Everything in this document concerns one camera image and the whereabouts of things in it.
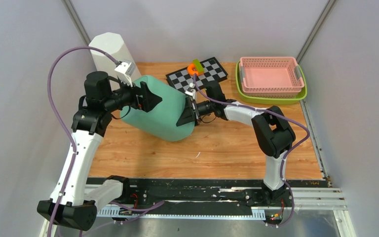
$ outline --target pink basket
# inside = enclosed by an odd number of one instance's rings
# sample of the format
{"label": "pink basket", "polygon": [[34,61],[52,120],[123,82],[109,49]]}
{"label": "pink basket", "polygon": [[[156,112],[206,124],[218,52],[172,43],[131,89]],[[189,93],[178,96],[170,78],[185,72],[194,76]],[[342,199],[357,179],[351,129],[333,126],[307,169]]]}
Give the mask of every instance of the pink basket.
{"label": "pink basket", "polygon": [[249,96],[293,98],[304,87],[293,57],[242,57],[239,67],[242,91]]}

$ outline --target green plastic tray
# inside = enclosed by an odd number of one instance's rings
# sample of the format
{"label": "green plastic tray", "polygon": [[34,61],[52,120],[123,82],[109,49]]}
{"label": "green plastic tray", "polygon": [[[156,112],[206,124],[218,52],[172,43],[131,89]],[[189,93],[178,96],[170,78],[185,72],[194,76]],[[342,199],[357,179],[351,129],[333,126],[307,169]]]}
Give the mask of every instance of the green plastic tray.
{"label": "green plastic tray", "polygon": [[300,93],[297,94],[294,98],[263,98],[263,97],[256,97],[256,96],[248,96],[243,94],[243,91],[240,89],[240,81],[239,81],[239,62],[236,64],[236,85],[237,85],[237,91],[239,92],[239,97],[244,102],[248,103],[254,103],[254,104],[265,104],[265,105],[292,105],[296,102],[306,98],[307,96],[307,84],[306,84],[306,77],[303,74],[303,70],[300,67],[300,71],[303,76],[304,81],[304,87],[300,91]]}

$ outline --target basket handle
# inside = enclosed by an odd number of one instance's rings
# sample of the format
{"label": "basket handle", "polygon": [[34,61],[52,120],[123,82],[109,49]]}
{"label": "basket handle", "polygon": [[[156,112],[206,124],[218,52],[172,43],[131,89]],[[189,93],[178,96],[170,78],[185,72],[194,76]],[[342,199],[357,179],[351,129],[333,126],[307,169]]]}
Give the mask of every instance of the basket handle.
{"label": "basket handle", "polygon": [[302,72],[301,72],[301,69],[300,69],[300,65],[297,65],[297,66],[294,68],[294,74],[296,75],[296,79],[297,79],[297,80],[300,80],[300,78],[303,78],[303,76],[302,76]]}
{"label": "basket handle", "polygon": [[239,64],[239,71],[240,71],[240,82],[243,83],[243,79],[245,78],[245,67]]}

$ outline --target wooden surface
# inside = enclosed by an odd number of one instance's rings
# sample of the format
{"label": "wooden surface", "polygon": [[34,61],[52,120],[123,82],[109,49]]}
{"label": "wooden surface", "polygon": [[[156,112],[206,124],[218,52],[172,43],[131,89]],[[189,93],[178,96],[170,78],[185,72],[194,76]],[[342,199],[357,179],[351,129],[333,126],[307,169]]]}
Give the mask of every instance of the wooden surface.
{"label": "wooden surface", "polygon": [[[142,75],[152,75],[166,83],[165,74],[189,63],[138,63]],[[229,74],[220,83],[227,98],[239,100],[235,84],[235,63],[222,63]],[[251,104],[256,107],[267,105]],[[299,103],[280,106],[284,115],[305,125]],[[293,125],[297,140],[305,131]],[[166,142],[113,120],[93,160],[90,176],[120,175],[129,178],[212,178],[263,179],[265,157],[252,127],[217,118],[195,127],[191,136],[179,142]],[[288,179],[321,179],[319,165],[309,140],[288,156]]]}

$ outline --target white wall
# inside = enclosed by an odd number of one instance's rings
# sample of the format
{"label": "white wall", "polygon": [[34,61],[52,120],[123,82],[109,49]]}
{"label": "white wall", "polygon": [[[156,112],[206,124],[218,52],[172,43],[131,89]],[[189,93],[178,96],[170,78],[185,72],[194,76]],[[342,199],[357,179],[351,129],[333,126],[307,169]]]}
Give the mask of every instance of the white wall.
{"label": "white wall", "polygon": [[357,235],[379,236],[379,1],[338,1],[301,66],[329,174]]}
{"label": "white wall", "polygon": [[137,62],[296,57],[327,0],[72,0],[89,36],[121,34]]}
{"label": "white wall", "polygon": [[[47,74],[79,45],[59,0],[0,0],[0,237],[39,233],[37,203],[53,190],[69,144],[47,100]],[[53,97],[68,126],[93,69],[86,51],[56,67]]]}

